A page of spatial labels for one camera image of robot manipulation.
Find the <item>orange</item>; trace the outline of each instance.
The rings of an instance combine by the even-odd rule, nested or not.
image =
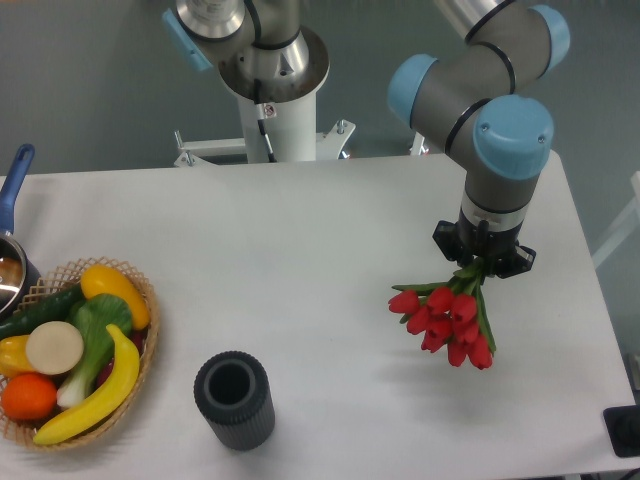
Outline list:
[[[0,405],[12,420],[39,420],[56,406],[56,386],[39,373],[25,373],[9,380]]]

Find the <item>woven basket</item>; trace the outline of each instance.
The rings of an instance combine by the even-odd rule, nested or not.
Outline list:
[[[29,293],[25,295],[22,302],[18,306],[18,310],[22,310],[24,307],[38,302],[43,297],[50,295],[58,290],[63,290],[66,287],[78,283],[80,276],[88,267],[95,264],[108,265],[122,272],[130,281],[135,285],[138,291],[144,297],[151,320],[147,331],[147,338],[144,344],[144,350],[142,357],[140,358],[140,374],[136,381],[133,390],[125,401],[120,405],[110,416],[108,416],[101,423],[94,428],[87,430],[86,432],[73,437],[65,442],[51,446],[40,446],[33,443],[33,437],[36,434],[37,429],[42,426],[44,421],[41,422],[15,422],[9,419],[0,406],[0,430],[2,431],[4,438],[14,441],[18,445],[24,446],[30,450],[40,451],[59,451],[67,450],[70,448],[86,445],[95,440],[107,430],[113,427],[129,409],[131,402],[138,394],[142,383],[151,366],[153,354],[158,342],[158,328],[159,328],[159,309],[158,303],[155,297],[153,286],[149,283],[149,280],[139,272],[135,267],[131,266],[128,262],[121,262],[118,260],[110,260],[108,258],[99,258],[88,260],[78,260],[76,262],[69,262],[64,267],[58,267],[53,272],[49,272],[46,277],[40,278],[38,283],[31,287]],[[7,385],[8,379],[0,375],[0,395],[4,391]]]

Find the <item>yellow bell pepper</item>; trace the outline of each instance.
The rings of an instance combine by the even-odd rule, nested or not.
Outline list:
[[[87,300],[101,293],[109,293],[127,302],[134,330],[143,330],[149,325],[149,310],[144,298],[133,283],[115,268],[92,265],[80,277],[80,287]]]
[[[114,343],[113,371],[82,403],[56,415],[33,437],[36,445],[55,445],[88,430],[118,408],[133,390],[140,372],[138,348],[113,324],[107,331]]]
[[[35,371],[26,354],[28,339],[29,335],[19,335],[0,341],[0,374],[13,378]]]

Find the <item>red tulip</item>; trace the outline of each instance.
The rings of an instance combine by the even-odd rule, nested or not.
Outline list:
[[[393,313],[413,315],[420,308],[420,299],[413,290],[405,290],[389,300],[389,310]]]
[[[411,315],[411,318],[407,322],[407,332],[411,335],[418,335],[427,329],[429,323],[429,310],[427,307],[422,306],[416,313]]]
[[[493,365],[493,355],[489,350],[489,343],[484,335],[478,335],[476,341],[467,347],[469,352],[469,360],[474,367],[483,370]]]
[[[467,358],[467,350],[465,346],[458,343],[455,339],[449,342],[447,350],[449,354],[449,363],[454,367],[462,365],[465,358]]]
[[[454,322],[466,323],[473,320],[478,313],[476,299],[466,293],[456,296],[451,305],[451,318]]]
[[[433,338],[441,338],[446,340],[453,334],[453,326],[451,320],[434,320],[431,319],[427,325],[427,336]]]
[[[427,307],[432,315],[439,315],[451,310],[454,295],[449,287],[436,288],[427,299]]]
[[[429,350],[431,353],[436,353],[444,346],[445,341],[445,338],[430,337],[429,335],[425,335],[420,348],[422,348],[422,350]]]
[[[478,338],[480,332],[480,325],[478,322],[453,322],[453,334],[456,336],[456,340],[463,345],[471,345]]]

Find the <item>tulip bouquet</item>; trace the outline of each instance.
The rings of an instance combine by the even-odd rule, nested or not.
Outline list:
[[[496,345],[482,295],[484,278],[484,261],[476,258],[448,282],[394,285],[400,293],[389,300],[389,310],[403,314],[400,323],[412,335],[424,333],[422,350],[435,353],[446,345],[454,367],[469,357],[476,368],[489,368]]]

